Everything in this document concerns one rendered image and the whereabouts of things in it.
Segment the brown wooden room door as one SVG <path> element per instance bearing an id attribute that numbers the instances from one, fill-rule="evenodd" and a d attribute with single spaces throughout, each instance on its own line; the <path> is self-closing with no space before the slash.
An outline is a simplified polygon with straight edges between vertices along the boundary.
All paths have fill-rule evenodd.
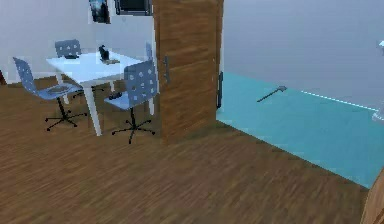
<path id="1" fill-rule="evenodd" d="M 223 0 L 153 0 L 165 144 L 216 121 L 222 5 Z M 165 55 L 169 84 L 164 77 Z"/>

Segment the white dining table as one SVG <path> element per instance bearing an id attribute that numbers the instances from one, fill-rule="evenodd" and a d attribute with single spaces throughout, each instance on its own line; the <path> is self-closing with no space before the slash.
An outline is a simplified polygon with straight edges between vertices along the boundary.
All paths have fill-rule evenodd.
<path id="1" fill-rule="evenodd" d="M 111 90 L 114 90 L 114 82 L 124 78 L 124 69 L 127 66 L 141 63 L 139 59 L 114 52 L 110 52 L 110 58 L 119 60 L 119 63 L 106 65 L 101 61 L 99 53 L 84 53 L 77 59 L 65 59 L 64 57 L 47 59 L 48 64 L 59 71 L 59 75 L 56 76 L 59 84 L 62 83 L 62 74 L 65 74 L 83 88 L 97 136 L 102 135 L 102 130 L 92 86 L 109 83 Z"/>

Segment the dark framed picture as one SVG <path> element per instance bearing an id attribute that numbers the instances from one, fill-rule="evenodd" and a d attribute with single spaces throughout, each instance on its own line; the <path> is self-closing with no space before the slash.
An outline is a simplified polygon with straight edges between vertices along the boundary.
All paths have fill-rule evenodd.
<path id="1" fill-rule="evenodd" d="M 96 23 L 110 23 L 107 0 L 89 0 L 92 20 Z"/>

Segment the blue swivel chair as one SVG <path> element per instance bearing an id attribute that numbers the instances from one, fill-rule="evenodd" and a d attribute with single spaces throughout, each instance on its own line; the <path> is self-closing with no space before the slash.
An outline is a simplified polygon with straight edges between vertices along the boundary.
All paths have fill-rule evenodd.
<path id="1" fill-rule="evenodd" d="M 55 42 L 55 49 L 58 57 L 74 56 L 82 54 L 80 42 L 77 39 L 61 40 Z"/>
<path id="2" fill-rule="evenodd" d="M 143 128 L 143 125 L 150 123 L 151 120 L 145 120 L 139 124 L 136 123 L 134 107 L 144 102 L 153 99 L 158 93 L 158 78 L 155 73 L 155 66 L 152 60 L 147 60 L 138 64 L 127 66 L 124 68 L 124 83 L 126 90 L 122 96 L 109 100 L 108 97 L 104 101 L 113 105 L 121 110 L 129 110 L 131 120 L 126 120 L 130 125 L 129 128 L 120 129 L 120 132 L 130 131 L 128 143 L 132 143 L 132 138 L 137 131 L 150 132 L 152 135 L 155 131 Z"/>
<path id="3" fill-rule="evenodd" d="M 72 94 L 81 90 L 80 87 L 70 84 L 62 83 L 50 86 L 48 88 L 38 89 L 35 85 L 34 77 L 31 71 L 29 64 L 22 59 L 13 58 L 17 72 L 19 74 L 22 86 L 26 91 L 32 95 L 39 97 L 44 100 L 56 100 L 59 106 L 59 111 L 61 113 L 60 117 L 46 117 L 45 121 L 55 120 L 55 123 L 46 128 L 47 131 L 50 131 L 54 126 L 62 122 L 68 122 L 74 127 L 77 127 L 77 124 L 72 121 L 72 118 L 79 116 L 87 116 L 87 113 L 72 115 L 71 110 L 65 110 L 61 99 L 68 94 Z"/>

